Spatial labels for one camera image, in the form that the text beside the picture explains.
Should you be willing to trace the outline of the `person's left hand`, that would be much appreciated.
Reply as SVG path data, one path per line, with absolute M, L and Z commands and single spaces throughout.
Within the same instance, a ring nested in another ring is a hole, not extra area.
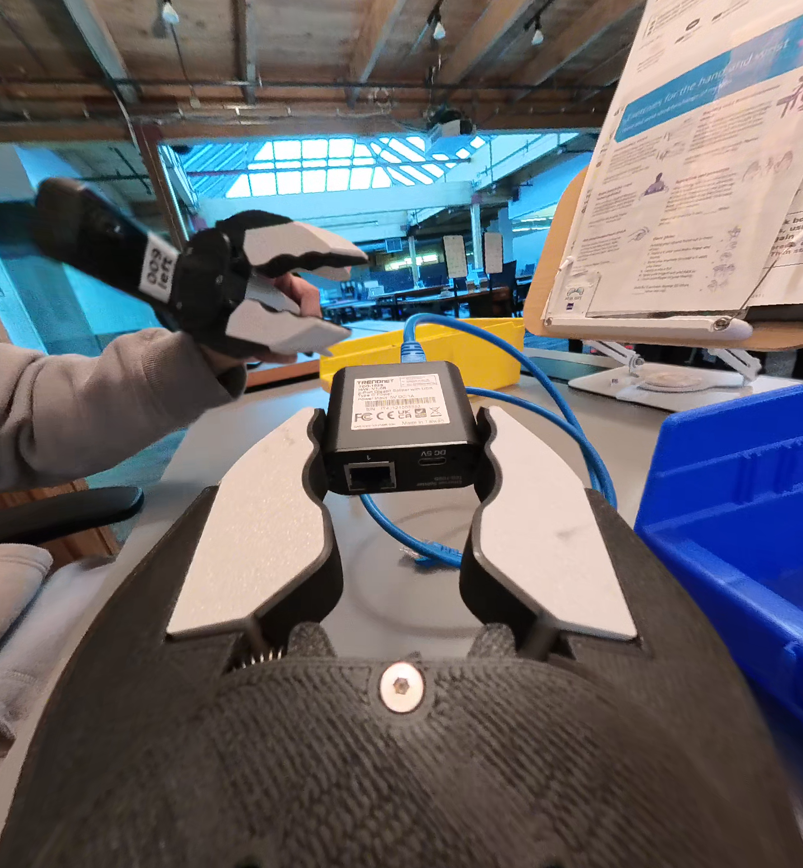
M 298 305 L 302 316 L 321 317 L 319 290 L 307 280 L 297 274 L 284 274 L 274 278 L 273 285 Z M 296 363 L 299 355 L 300 353 L 272 353 L 268 350 L 261 350 L 253 361 L 255 363 L 290 364 Z

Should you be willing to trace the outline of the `printed instruction sheet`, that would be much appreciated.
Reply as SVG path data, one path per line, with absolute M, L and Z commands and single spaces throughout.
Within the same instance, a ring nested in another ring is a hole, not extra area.
M 803 180 L 803 2 L 647 2 L 552 316 L 738 311 Z

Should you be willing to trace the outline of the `blue plastic storage bin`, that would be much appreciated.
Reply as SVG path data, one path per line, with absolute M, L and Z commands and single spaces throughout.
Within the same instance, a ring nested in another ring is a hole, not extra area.
M 803 384 L 670 415 L 635 530 L 803 727 Z

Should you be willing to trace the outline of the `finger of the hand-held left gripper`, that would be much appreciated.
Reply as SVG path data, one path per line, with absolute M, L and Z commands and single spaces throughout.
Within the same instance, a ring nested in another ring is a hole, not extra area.
M 250 278 L 241 303 L 225 327 L 225 337 L 257 344 L 277 354 L 331 354 L 351 330 L 322 318 L 307 317 L 297 302 L 265 278 Z
M 267 278 L 304 271 L 345 281 L 354 267 L 369 262 L 368 255 L 351 241 L 302 222 L 248 229 L 243 253 L 251 267 Z

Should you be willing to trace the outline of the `person's grey sweatshirt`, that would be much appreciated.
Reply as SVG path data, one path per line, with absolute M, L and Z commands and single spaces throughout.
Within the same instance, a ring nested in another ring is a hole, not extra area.
M 47 574 L 51 556 L 0 545 L 0 759 L 41 695 L 66 635 Z

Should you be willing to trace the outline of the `ceiling projector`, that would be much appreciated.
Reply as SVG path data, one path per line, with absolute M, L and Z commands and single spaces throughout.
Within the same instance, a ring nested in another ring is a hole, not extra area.
M 454 152 L 469 143 L 476 126 L 466 117 L 433 124 L 426 133 L 426 151 Z

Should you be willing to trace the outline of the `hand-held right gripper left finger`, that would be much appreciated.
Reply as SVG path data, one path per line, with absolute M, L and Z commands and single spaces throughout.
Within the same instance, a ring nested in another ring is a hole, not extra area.
M 306 408 L 224 474 L 166 627 L 171 641 L 244 635 L 289 643 L 340 601 L 342 558 L 321 457 L 323 409 Z

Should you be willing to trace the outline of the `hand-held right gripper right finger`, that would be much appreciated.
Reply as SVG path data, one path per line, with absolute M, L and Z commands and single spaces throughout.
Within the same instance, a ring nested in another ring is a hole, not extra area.
M 497 406 L 482 407 L 480 504 L 462 554 L 461 599 L 483 624 L 630 642 L 638 630 L 591 495 L 549 445 Z

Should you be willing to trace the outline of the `skylight window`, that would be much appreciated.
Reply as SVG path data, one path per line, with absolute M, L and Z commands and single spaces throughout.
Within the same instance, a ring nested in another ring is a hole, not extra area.
M 244 199 L 426 187 L 448 179 L 487 145 L 475 135 L 428 148 L 421 136 L 269 139 L 245 153 L 223 196 Z

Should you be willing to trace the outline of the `black ethernet splitter box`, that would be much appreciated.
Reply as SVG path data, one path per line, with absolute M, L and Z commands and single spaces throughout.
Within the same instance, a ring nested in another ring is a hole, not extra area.
M 334 374 L 321 440 L 339 495 L 473 485 L 482 440 L 459 369 L 447 361 L 347 366 Z

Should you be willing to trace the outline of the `row of dark work tables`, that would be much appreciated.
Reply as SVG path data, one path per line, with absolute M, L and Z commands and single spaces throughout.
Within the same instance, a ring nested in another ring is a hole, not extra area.
M 514 317 L 519 312 L 511 288 L 474 284 L 399 290 L 364 299 L 343 298 L 322 304 L 323 316 L 338 325 L 365 320 L 401 322 L 418 313 L 436 313 L 457 319 Z

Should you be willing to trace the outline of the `yellow plastic storage bin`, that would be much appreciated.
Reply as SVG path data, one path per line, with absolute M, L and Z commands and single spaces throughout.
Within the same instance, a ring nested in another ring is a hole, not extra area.
M 518 351 L 523 349 L 525 326 L 522 319 L 475 319 L 470 324 L 508 342 Z M 434 324 L 419 325 L 416 338 L 428 361 L 454 364 L 467 386 L 499 390 L 515 385 L 520 379 L 520 363 L 483 339 Z M 402 324 L 396 323 L 396 328 L 390 331 L 364 333 L 332 346 L 331 354 L 320 359 L 321 387 L 329 392 L 333 376 L 345 367 L 398 363 L 402 340 Z

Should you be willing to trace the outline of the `light grey desk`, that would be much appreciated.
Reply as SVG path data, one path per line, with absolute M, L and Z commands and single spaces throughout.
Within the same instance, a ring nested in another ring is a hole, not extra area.
M 618 495 L 619 513 L 634 525 L 663 410 L 622 403 L 557 384 L 594 447 Z M 104 583 L 62 646 L 63 665 L 114 589 L 154 546 L 179 515 L 262 437 L 299 410 L 325 407 L 329 399 L 316 383 L 290 385 L 246 396 L 205 414 L 191 426 Z M 466 540 L 479 503 L 473 488 L 377 498 L 399 526 L 419 539 L 454 548 Z M 458 573 L 420 573 L 399 546 L 354 500 L 325 499 L 342 556 L 341 601 L 323 623 L 335 651 L 345 657 L 398 660 L 412 652 L 425 658 L 462 657 L 480 622 L 461 600 Z

